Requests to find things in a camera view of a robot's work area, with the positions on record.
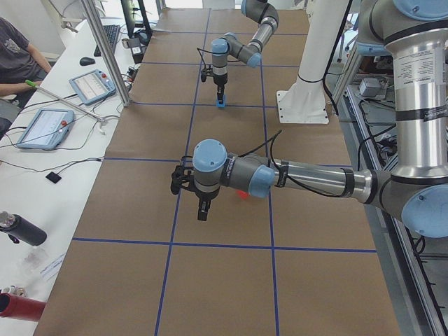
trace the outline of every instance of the gray t-shirt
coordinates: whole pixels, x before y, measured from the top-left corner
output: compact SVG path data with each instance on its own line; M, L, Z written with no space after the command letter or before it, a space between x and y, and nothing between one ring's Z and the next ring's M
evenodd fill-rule
M0 83L33 80L41 67L27 52L29 41L14 26L0 17Z

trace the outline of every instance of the computer mouse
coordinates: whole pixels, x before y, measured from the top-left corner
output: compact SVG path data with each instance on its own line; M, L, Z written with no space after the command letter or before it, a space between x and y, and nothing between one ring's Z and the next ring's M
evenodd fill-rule
M82 67L84 67L86 65L91 65L91 64L95 64L95 60L93 58L83 57L79 60L79 65L81 65Z

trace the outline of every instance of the red object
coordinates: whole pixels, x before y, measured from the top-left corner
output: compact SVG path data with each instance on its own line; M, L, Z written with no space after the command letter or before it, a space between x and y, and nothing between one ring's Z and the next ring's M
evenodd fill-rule
M247 192L244 192L242 190L237 190L238 196L240 196L243 200L245 200L247 197L249 197L249 194Z
M37 322L41 319L46 303L28 297L0 294L0 317Z

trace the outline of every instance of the table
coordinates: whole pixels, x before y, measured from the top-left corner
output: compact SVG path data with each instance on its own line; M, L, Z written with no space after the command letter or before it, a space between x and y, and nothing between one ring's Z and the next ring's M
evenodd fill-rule
M203 139L245 153L282 128L276 158L350 164L335 116L280 125L276 92L297 77L308 23L303 11L279 17L262 66L229 64L220 109L196 47L229 27L246 43L256 23L237 10L163 10L157 28L170 32L151 39L35 336L401 334L362 204L221 188L199 222L196 196L169 191Z
M104 19L105 25L121 25L122 20ZM96 64L80 66L79 59L83 56L93 57L96 43L93 39L89 25L85 23L78 32L75 40L61 55L52 71L44 80L42 87L65 97L74 93L68 80L74 76L84 74L93 69L105 71L107 68L102 57L95 57ZM118 42L115 58L122 74L127 68L133 66L132 55ZM52 98L37 92L28 105L46 102ZM73 98L79 104L79 98ZM15 120L11 128L27 126L34 114L43 106L55 109L67 109L61 103L39 105L25 109ZM120 115L123 107L118 94L108 98L95 109L102 116ZM76 118L82 114L76 112ZM37 170L63 165L73 160L86 158L100 158L111 140L117 119L108 119L103 126L106 135L101 135L94 127L96 120L85 116L76 121L67 138L59 147L78 148L77 150L18 150L8 146L10 141L5 136L0 141L0 160L23 167L32 167ZM11 130L8 134L16 142L22 133L21 129ZM26 243L13 244L6 234L0 234L0 253L3 255L2 272L0 273L0 286L23 286L27 296L35 300L47 301L52 290L56 276L43 279L39 272L58 257L64 255L76 229L79 218L83 212L88 195L99 171L100 162L83 162L64 170L62 180L53 184L45 175L49 172L36 173L12 167L2 162L0 164L0 203L1 211L19 214L47 232L47 240L37 248ZM40 258L38 266L33 269L31 262ZM10 318L0 319L2 335L26 336L32 335L37 323L19 321Z

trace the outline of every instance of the keyboard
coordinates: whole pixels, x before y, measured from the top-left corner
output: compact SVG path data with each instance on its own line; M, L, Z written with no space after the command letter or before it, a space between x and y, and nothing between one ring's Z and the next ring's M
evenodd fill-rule
M103 26L106 32L109 45L111 46L112 53L115 52L115 47L117 46L118 35L120 34L120 26L117 24L107 24ZM94 56L101 56L101 51L99 51L98 45L93 52Z

